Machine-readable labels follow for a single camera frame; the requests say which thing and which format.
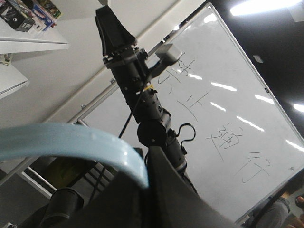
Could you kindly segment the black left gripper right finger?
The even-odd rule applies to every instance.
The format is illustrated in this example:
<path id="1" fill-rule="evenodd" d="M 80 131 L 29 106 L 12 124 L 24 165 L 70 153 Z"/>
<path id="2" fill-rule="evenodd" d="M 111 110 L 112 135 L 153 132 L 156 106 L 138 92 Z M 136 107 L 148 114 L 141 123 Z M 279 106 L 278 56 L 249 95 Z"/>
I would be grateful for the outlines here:
<path id="1" fill-rule="evenodd" d="M 148 149 L 152 228 L 236 228 L 190 189 L 161 147 Z"/>

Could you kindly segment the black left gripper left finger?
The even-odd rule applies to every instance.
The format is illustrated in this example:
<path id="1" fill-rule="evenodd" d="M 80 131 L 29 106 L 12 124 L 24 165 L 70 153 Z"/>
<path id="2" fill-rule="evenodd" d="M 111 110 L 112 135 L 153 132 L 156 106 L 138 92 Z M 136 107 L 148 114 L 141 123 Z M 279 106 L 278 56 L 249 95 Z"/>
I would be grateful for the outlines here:
<path id="1" fill-rule="evenodd" d="M 87 205 L 71 188 L 57 190 L 50 202 L 19 224 L 20 228 L 150 228 L 146 192 L 123 173 Z"/>

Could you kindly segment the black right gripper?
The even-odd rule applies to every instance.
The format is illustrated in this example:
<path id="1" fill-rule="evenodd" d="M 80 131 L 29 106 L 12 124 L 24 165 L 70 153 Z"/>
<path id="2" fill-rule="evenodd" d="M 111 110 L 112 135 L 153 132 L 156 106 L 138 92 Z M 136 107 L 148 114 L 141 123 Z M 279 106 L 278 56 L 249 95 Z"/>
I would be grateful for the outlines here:
<path id="1" fill-rule="evenodd" d="M 103 62 L 123 94 L 140 94 L 147 84 L 148 54 L 136 45 L 136 38 L 121 24 L 109 6 L 96 11 L 95 22 L 102 42 Z"/>

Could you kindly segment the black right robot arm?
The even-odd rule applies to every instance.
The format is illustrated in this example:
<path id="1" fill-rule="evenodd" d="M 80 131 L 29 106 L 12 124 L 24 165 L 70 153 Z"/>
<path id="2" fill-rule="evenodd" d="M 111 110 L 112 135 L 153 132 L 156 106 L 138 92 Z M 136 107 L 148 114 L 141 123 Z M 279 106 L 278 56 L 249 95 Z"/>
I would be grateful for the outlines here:
<path id="1" fill-rule="evenodd" d="M 164 45 L 156 52 L 159 61 L 147 67 L 147 52 L 137 47 L 137 39 L 126 30 L 109 6 L 96 10 L 95 22 L 102 42 L 103 62 L 111 70 L 131 110 L 129 116 L 134 117 L 138 124 L 139 142 L 146 147 L 161 147 L 186 185 L 196 191 L 185 175 L 187 152 L 177 140 L 180 133 L 171 129 L 171 114 L 162 107 L 151 85 L 151 80 L 175 64 L 182 53 L 173 44 Z"/>

